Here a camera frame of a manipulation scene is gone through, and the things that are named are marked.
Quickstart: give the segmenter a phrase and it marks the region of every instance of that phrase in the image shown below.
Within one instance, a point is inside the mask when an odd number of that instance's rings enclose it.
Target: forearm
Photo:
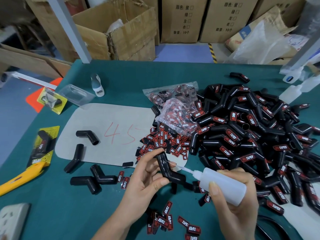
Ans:
[[[116,210],[91,240],[125,240],[131,225],[124,223]]]

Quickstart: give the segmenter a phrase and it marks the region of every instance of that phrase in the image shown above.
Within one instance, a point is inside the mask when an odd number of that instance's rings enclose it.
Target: power strip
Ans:
[[[30,204],[8,205],[0,211],[0,240],[18,240],[26,220]]]

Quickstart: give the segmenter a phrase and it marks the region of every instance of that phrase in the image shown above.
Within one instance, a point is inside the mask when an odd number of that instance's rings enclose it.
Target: blue label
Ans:
[[[241,37],[245,40],[246,37],[251,33],[251,28],[249,25],[247,25],[246,27],[244,27],[243,29],[241,29],[239,31],[239,34],[241,35]]]

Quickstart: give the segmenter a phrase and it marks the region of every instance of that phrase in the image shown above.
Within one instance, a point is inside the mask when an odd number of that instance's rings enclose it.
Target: green work surface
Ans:
[[[283,75],[278,73],[279,69],[280,66],[273,65],[102,60],[93,60],[90,64],[82,64],[80,60],[77,60],[56,91],[59,92],[66,84],[74,84],[93,92],[90,75],[97,73],[105,89],[105,96],[96,97],[92,101],[93,103],[150,108],[152,103],[144,96],[142,89],[193,81],[198,82],[200,89],[205,88],[208,84],[239,83],[238,80],[228,77],[230,72],[241,72],[248,76],[251,79],[248,86],[253,90],[268,88],[269,93],[279,95],[288,87],[288,84],[282,82]],[[311,104],[309,109],[301,112],[302,122],[320,126],[320,121],[318,121],[320,110],[317,106],[318,94],[319,88],[315,88],[295,101],[296,104],[306,102]],[[60,134],[75,109],[77,106],[70,102],[67,103],[60,115],[46,107],[42,109],[0,169],[0,184],[9,181],[25,170],[38,129],[59,125]],[[102,192],[98,195],[91,195],[86,186],[71,186],[69,181],[73,176],[91,175],[92,163],[86,162],[74,173],[67,174],[63,169],[68,163],[68,160],[59,158],[54,153],[50,167],[41,176],[0,197],[0,209],[6,205],[21,202],[32,204],[22,240],[90,239],[118,206],[124,193],[124,190],[120,189],[120,184],[102,185]],[[186,166],[201,171],[204,168],[197,156],[190,156]],[[118,175],[119,171],[123,170],[121,167],[110,165],[101,165],[101,167],[106,175]],[[125,176],[130,176],[133,169],[124,169],[124,171]],[[187,180],[194,181],[190,175],[187,175]],[[159,229],[156,235],[147,236],[146,216],[143,216],[131,227],[127,239],[184,239],[186,229],[177,222],[179,215],[190,224],[201,227],[201,239],[223,239],[213,204],[209,203],[200,207],[198,200],[203,195],[187,191],[180,185],[176,195],[170,194],[169,189],[169,186],[161,189],[151,207],[162,211],[166,202],[172,201],[173,207],[170,213],[173,216],[174,230],[164,232]],[[297,231],[289,225],[284,217],[270,213],[266,209],[260,209],[260,214],[270,216],[279,222],[290,234],[292,240],[301,239]],[[263,226],[271,235],[277,236],[272,228]]]

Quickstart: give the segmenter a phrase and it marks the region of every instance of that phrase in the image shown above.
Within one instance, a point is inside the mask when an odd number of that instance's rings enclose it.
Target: gray floor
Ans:
[[[230,52],[223,44],[213,44],[213,49],[219,63],[222,63],[230,55]],[[156,46],[155,52],[157,57],[154,61],[213,64],[213,59],[206,43],[161,44]],[[55,51],[55,54],[57,59],[61,59],[57,51]],[[18,72],[44,81],[51,80],[28,71],[18,70]],[[0,167],[37,116],[36,111],[26,103],[25,98],[39,88],[35,84],[16,78],[10,78],[0,88]]]

